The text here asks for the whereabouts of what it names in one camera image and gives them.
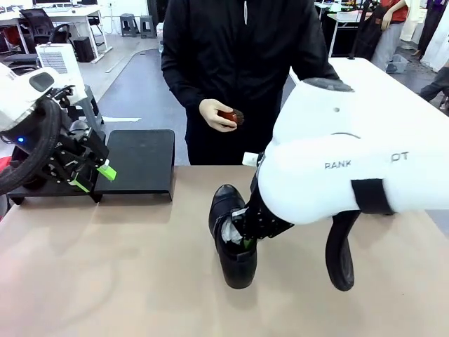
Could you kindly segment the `person's right hand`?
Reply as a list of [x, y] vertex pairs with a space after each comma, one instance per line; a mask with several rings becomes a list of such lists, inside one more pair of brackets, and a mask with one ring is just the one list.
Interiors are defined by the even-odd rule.
[[222, 133], [235, 131], [237, 124], [219, 116], [218, 112], [232, 113], [233, 109], [215, 99], [204, 99], [199, 104], [199, 113], [207, 125]]

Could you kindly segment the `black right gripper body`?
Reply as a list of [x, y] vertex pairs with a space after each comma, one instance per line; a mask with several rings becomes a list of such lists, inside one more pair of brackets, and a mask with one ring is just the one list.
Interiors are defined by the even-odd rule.
[[294, 226], [275, 216], [262, 200], [258, 186], [258, 173], [263, 158], [263, 152], [245, 153], [245, 165], [256, 168], [256, 173], [250, 183], [250, 199], [246, 204], [245, 239], [273, 238]]

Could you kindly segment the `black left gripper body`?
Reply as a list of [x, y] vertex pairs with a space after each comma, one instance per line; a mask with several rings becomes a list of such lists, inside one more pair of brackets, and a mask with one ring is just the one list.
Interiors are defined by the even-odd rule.
[[104, 135], [92, 128], [32, 128], [14, 139], [11, 169], [108, 169]]

